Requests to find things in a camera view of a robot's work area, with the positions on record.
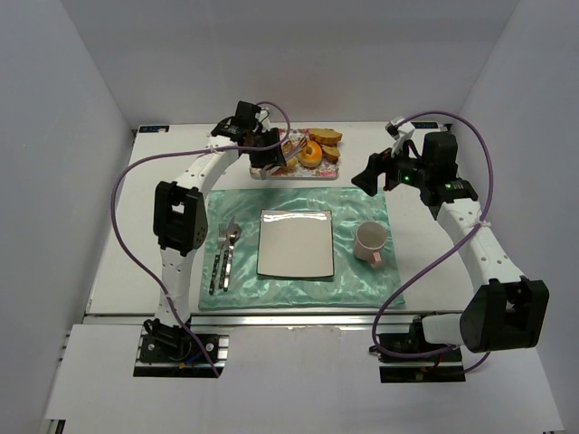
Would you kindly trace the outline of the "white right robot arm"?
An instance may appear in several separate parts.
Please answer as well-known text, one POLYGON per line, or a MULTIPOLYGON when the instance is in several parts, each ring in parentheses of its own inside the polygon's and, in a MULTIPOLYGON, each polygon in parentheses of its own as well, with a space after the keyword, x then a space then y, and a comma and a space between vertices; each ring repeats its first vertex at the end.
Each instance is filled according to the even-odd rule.
POLYGON ((378 191, 379 175, 385 177, 385 190, 400 184, 418 189, 422 203, 460 255, 475 293, 460 314, 416 320, 409 343, 400 350, 402 355, 423 358, 462 345, 475 354, 536 346, 549 291, 543 281, 529 279, 512 262, 485 222, 476 192, 458 176, 455 136, 428 133, 422 154, 414 151, 413 141, 406 139, 370 155, 352 183, 370 196, 378 191))

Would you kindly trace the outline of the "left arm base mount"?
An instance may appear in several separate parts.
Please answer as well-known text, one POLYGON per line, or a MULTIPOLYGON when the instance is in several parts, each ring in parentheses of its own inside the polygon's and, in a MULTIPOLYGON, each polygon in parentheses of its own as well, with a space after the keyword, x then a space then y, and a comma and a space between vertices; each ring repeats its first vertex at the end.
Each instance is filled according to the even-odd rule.
POLYGON ((148 319, 142 325, 133 376, 215 379, 215 373, 223 372, 228 347, 228 335, 198 334, 194 339, 180 325, 148 319))

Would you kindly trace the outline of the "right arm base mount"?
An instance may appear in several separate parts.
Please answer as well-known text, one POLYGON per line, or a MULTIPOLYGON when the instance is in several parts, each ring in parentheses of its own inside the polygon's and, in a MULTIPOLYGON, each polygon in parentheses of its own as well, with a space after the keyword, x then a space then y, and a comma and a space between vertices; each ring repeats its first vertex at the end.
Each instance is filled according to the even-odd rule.
MULTIPOLYGON (((415 316, 408 331, 403 333, 381 333, 378 342, 392 353, 426 353, 443 348, 443 344, 429 344, 423 333, 423 316, 415 316)), ((465 382, 462 354, 454 349, 445 354, 429 357, 400 358, 384 354, 375 344, 368 352, 378 356, 381 383, 443 383, 465 382)))

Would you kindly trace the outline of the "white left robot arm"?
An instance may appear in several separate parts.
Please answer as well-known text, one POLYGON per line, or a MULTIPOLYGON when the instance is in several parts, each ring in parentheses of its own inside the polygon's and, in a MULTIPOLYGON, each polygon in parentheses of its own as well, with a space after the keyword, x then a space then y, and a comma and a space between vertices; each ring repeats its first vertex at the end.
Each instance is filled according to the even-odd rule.
POLYGON ((203 153, 174 181, 157 185, 153 232, 163 287, 155 319, 161 325, 181 326, 190 318, 192 266, 208 231, 205 201, 218 179, 243 154, 258 169, 286 163, 280 130, 271 127, 267 117, 264 107, 239 102, 234 115, 211 131, 203 153))

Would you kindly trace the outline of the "orange ring bagel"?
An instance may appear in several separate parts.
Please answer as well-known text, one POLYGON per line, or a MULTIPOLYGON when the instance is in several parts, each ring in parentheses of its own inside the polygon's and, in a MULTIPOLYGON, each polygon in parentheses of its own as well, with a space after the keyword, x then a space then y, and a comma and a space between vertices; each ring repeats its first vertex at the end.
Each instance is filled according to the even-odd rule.
POLYGON ((304 167, 316 168, 321 164, 323 159, 323 151, 317 142, 308 140, 301 147, 301 150, 297 154, 297 159, 304 167))

